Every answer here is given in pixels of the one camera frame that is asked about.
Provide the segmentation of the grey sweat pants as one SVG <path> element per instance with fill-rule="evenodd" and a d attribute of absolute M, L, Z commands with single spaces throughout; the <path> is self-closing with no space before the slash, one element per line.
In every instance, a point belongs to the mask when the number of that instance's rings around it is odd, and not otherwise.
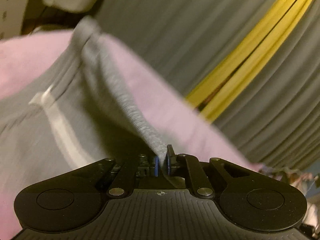
<path fill-rule="evenodd" d="M 142 151 L 165 167 L 167 140 L 147 122 L 121 77 L 99 25 L 86 17 L 53 64 L 1 100 L 1 191 L 104 158 Z"/>

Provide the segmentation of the yellow curtain strip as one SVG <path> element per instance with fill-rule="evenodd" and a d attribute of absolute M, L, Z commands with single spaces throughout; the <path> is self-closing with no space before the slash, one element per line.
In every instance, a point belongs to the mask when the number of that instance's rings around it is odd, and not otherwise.
<path fill-rule="evenodd" d="M 313 0 L 276 0 L 247 36 L 187 96 L 214 122 L 261 72 Z"/>

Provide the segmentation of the clutter pile beside bed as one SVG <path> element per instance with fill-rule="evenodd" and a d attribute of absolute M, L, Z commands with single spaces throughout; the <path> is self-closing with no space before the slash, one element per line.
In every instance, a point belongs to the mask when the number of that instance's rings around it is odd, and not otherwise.
<path fill-rule="evenodd" d="M 303 172 L 297 169 L 290 169 L 288 167 L 272 168 L 264 164 L 259 164 L 257 171 L 260 174 L 268 176 L 292 187 L 298 189 L 305 198 L 313 187 L 319 189 L 319 173 L 314 175 L 310 172 Z M 319 239 L 319 200 L 307 200 L 307 211 L 303 218 L 305 229 L 313 228 L 312 236 Z"/>

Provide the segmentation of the grey pleated curtain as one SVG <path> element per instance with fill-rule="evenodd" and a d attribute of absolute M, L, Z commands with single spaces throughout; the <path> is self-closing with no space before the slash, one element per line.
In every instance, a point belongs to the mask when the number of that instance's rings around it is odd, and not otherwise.
<path fill-rule="evenodd" d="M 187 100 L 275 1 L 104 0 L 95 18 Z M 207 122 L 254 163 L 304 169 L 319 160 L 319 0 L 252 82 Z"/>

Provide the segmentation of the pink fleece blanket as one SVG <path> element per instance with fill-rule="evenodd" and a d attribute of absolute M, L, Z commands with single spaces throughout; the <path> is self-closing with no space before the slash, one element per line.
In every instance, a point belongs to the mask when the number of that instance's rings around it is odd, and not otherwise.
<path fill-rule="evenodd" d="M 1 100 L 25 88 L 43 74 L 68 46 L 71 31 L 52 31 L 1 42 Z M 215 127 L 197 116 L 183 99 L 125 44 L 103 35 L 134 102 L 148 122 L 180 152 L 202 161 L 220 157 L 256 171 Z M 11 239 L 21 227 L 14 212 L 17 194 L 1 191 L 1 239 Z"/>

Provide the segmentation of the grey cabinet with knobs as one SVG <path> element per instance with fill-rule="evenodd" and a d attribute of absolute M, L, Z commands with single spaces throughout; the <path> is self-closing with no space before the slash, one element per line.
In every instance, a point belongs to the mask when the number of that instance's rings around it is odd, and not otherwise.
<path fill-rule="evenodd" d="M 1 40 L 20 36 L 29 0 L 1 0 Z"/>

